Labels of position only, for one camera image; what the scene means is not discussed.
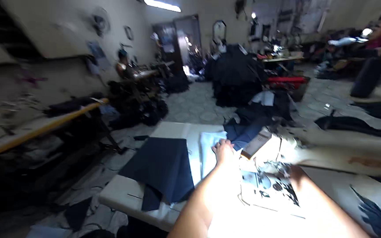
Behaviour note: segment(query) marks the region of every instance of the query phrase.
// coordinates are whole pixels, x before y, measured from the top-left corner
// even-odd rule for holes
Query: dark pants
[[[368,58],[351,90],[352,97],[367,98],[377,86],[381,76],[381,57]]]

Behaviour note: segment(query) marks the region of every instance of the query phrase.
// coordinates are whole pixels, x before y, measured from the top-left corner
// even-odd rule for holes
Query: fluorescent light
[[[180,10],[180,8],[178,6],[174,6],[171,4],[167,4],[167,3],[163,3],[163,2],[159,2],[159,1],[154,1],[154,0],[144,0],[144,1],[149,6],[167,9],[167,10],[171,10],[171,11],[182,12],[182,10]]]

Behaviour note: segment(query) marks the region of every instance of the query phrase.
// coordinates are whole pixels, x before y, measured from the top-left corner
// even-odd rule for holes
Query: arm
[[[328,197],[298,166],[292,167],[290,179],[299,204],[310,217],[310,227],[321,236],[367,238],[369,235],[348,214]]]
[[[231,184],[239,181],[233,174],[239,172],[233,146],[229,140],[220,140],[213,147],[217,157],[215,168],[201,181],[182,209],[168,238],[207,237],[214,213],[221,208],[225,197],[233,196]]]

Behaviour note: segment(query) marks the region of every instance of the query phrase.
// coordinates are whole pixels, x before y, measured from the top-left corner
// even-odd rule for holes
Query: light blue fabric
[[[217,164],[215,153],[211,149],[220,139],[227,139],[227,132],[202,132],[201,144],[201,180],[207,176]]]

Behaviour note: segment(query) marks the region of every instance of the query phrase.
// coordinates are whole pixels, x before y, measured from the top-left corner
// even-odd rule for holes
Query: floor
[[[294,120],[300,125],[306,127],[313,126],[315,119],[329,115],[331,109],[336,109],[336,116],[354,116],[364,120],[372,127],[381,128],[380,119],[369,116],[362,109],[350,105],[353,101],[348,96],[348,93],[352,82],[347,80],[331,81],[315,79],[313,77],[312,65],[299,66],[298,69],[304,70],[306,76],[312,77],[303,100],[297,103],[298,112],[293,114]],[[376,90],[376,93],[381,95],[381,86]],[[173,94],[166,98],[169,113],[164,120],[221,125],[233,116],[236,108],[218,107],[215,105],[215,100],[212,96],[213,91],[210,82],[193,83],[188,91]],[[111,154],[103,158],[100,164],[95,166],[81,181],[58,199],[57,203],[60,205],[67,203],[72,205],[92,197],[92,204],[82,229],[71,233],[69,237],[78,238],[89,231],[99,228],[109,230],[115,234],[120,226],[127,225],[127,216],[124,213],[100,205],[98,203],[98,194],[111,178],[131,159],[135,153],[133,149],[143,145],[144,141],[135,141],[133,136],[150,135],[154,129],[154,127],[140,124],[133,128],[113,131],[112,135],[121,147],[131,149],[123,155]],[[61,228],[69,227],[62,213],[59,215],[48,215],[50,213],[45,211],[35,214],[33,210],[34,208],[27,208],[21,211],[1,214],[0,237],[3,237],[3,231],[7,230],[17,230],[19,234],[27,234],[28,227],[39,220],[38,224],[40,225]]]

